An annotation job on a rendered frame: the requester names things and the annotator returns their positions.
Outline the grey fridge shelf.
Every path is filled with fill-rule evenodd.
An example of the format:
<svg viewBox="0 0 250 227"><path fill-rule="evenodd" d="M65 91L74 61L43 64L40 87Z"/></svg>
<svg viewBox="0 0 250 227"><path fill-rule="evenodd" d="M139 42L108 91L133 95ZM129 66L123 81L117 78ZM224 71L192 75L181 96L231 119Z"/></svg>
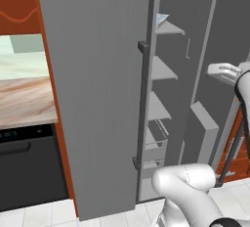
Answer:
<svg viewBox="0 0 250 227"><path fill-rule="evenodd" d="M160 80L160 79L177 79L178 76L168 68L163 61L154 56L152 59L152 71L151 71L151 79L152 80Z"/></svg>
<svg viewBox="0 0 250 227"><path fill-rule="evenodd" d="M156 34L185 34L185 32L169 22L163 23L156 31Z"/></svg>
<svg viewBox="0 0 250 227"><path fill-rule="evenodd" d="M149 95L149 106L148 106L148 119L171 119L172 117L165 109L161 101L158 99L154 92Z"/></svg>

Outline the grey fridge drawer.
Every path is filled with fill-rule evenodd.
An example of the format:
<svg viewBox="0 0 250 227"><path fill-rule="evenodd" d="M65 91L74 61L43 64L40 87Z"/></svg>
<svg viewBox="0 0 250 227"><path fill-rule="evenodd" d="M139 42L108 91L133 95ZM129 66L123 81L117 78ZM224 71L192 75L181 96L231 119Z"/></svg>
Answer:
<svg viewBox="0 0 250 227"><path fill-rule="evenodd" d="M142 169L142 178L150 178L156 169L164 166L164 162L164 159L157 159L145 162Z"/></svg>
<svg viewBox="0 0 250 227"><path fill-rule="evenodd" d="M146 129L146 144L144 150L144 161L165 159L167 148L167 135L157 120L148 123Z"/></svg>

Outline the open grey freezer door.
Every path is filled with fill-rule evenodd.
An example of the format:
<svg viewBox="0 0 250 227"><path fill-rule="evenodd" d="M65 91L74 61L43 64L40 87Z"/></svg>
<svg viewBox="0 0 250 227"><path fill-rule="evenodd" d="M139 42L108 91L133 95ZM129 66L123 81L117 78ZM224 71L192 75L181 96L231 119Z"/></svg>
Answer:
<svg viewBox="0 0 250 227"><path fill-rule="evenodd" d="M205 23L190 105L200 102L219 126L208 164L217 167L218 146L234 100L233 87L207 74L210 64L245 61L250 52L250 0L212 0Z"/></svg>

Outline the orange base cabinet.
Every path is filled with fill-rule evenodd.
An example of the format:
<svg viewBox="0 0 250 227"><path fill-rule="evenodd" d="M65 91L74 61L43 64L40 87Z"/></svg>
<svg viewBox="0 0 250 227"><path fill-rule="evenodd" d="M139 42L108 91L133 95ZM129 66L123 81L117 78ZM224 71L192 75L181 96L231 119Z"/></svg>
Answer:
<svg viewBox="0 0 250 227"><path fill-rule="evenodd" d="M238 110L217 168L218 187L226 182L250 177L247 147L241 122L242 110Z"/></svg>

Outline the pale blue white packet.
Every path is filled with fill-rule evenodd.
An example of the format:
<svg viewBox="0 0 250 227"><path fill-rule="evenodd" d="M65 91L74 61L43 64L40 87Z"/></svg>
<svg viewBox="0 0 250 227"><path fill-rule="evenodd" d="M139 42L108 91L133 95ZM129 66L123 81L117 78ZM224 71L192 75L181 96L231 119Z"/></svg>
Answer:
<svg viewBox="0 0 250 227"><path fill-rule="evenodd" d="M161 26L168 18L166 14L157 14L156 15L156 25Z"/></svg>

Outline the orange wall cupboard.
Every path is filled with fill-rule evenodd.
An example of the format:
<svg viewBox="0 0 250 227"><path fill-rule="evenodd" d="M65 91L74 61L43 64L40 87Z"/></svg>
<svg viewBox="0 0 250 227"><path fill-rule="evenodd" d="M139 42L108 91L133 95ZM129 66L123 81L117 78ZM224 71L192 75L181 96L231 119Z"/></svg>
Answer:
<svg viewBox="0 0 250 227"><path fill-rule="evenodd" d="M39 32L35 0L0 0L0 35Z"/></svg>

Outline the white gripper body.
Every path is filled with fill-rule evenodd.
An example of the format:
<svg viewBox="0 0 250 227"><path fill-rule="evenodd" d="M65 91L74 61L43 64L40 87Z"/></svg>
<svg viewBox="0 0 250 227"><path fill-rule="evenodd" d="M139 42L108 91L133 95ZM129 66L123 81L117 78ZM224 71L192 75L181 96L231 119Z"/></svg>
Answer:
<svg viewBox="0 0 250 227"><path fill-rule="evenodd" d="M225 84L234 85L242 70L228 63L210 64L207 74Z"/></svg>

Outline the orange side panel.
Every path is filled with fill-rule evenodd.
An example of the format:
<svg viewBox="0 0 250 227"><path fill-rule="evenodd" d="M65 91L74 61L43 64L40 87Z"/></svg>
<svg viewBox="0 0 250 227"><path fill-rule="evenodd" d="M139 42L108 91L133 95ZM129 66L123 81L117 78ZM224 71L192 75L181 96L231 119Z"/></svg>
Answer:
<svg viewBox="0 0 250 227"><path fill-rule="evenodd" d="M49 77L50 77L50 82L52 86L53 96L54 96L54 103L55 103L57 118L58 118L58 121L55 123L55 130L56 130L57 139L59 143L59 149L60 149L61 158L62 158L62 169L63 169L63 173L65 177L65 183L66 183L66 187L68 190L68 195L73 200L76 216L79 216L71 172L70 172L70 165L69 165L69 160L68 160L66 143L64 139L63 124L62 124L61 112L60 112L60 107L59 107L59 102L58 102L57 91L56 91L56 84L55 84L55 79L54 79L54 74L53 74L51 55L50 55L49 46L47 42L45 26L43 23L40 0L35 0L35 4L36 4L36 9L37 9L38 22L39 22L39 26L41 30L43 45L45 49L45 55L46 55L46 60L47 60L47 65L48 65L48 71L49 71Z"/></svg>

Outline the large grey fridge door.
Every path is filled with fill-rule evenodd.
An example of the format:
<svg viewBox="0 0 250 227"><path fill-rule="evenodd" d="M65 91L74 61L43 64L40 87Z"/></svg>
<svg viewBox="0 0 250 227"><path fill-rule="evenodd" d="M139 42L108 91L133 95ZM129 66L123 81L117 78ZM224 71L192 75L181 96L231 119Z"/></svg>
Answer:
<svg viewBox="0 0 250 227"><path fill-rule="evenodd" d="M80 219L134 208L148 0L39 0Z"/></svg>

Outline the grey door bin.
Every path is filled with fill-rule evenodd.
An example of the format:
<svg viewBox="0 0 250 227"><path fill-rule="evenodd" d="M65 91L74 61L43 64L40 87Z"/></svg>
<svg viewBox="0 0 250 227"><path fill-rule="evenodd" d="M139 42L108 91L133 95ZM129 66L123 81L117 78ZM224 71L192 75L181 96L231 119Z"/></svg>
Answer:
<svg viewBox="0 0 250 227"><path fill-rule="evenodd" d="M182 164L208 163L218 131L218 124L202 104L192 104L187 117Z"/></svg>

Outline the black dishwasher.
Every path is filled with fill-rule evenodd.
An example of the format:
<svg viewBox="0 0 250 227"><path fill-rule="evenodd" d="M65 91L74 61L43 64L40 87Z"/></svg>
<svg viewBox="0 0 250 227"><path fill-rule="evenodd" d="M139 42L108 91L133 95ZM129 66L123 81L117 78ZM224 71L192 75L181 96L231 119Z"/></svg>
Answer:
<svg viewBox="0 0 250 227"><path fill-rule="evenodd" d="M0 130L0 144L29 141L27 152L0 156L0 212L69 198L53 124Z"/></svg>

